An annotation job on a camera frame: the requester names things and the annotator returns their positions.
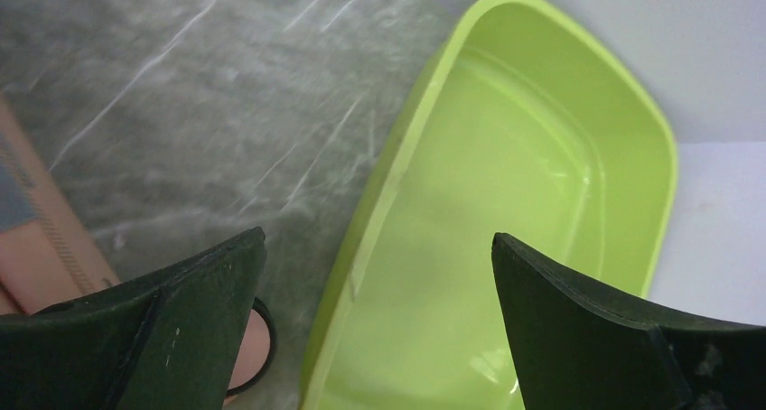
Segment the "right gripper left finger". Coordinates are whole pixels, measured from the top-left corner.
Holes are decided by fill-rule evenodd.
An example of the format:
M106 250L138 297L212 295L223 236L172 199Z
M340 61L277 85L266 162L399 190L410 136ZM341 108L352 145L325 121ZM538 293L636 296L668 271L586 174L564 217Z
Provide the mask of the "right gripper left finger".
M1 318L4 409L221 409L266 262L262 228L31 315Z

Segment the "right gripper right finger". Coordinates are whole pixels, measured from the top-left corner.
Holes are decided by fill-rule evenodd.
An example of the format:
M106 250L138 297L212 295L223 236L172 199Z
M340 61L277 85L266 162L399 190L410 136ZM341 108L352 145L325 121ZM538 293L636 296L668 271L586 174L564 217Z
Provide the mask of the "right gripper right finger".
M765 330L659 305L494 236L494 282L527 409L762 409Z

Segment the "pink hard-shell suitcase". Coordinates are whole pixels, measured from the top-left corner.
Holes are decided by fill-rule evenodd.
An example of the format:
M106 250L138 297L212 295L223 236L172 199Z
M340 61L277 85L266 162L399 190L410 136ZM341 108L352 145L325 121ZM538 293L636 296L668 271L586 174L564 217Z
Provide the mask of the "pink hard-shell suitcase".
M1 318L31 315L122 283L44 169L11 110L2 107ZM230 380L238 390L236 396L266 374L276 355L276 326L260 302L262 309L248 319Z

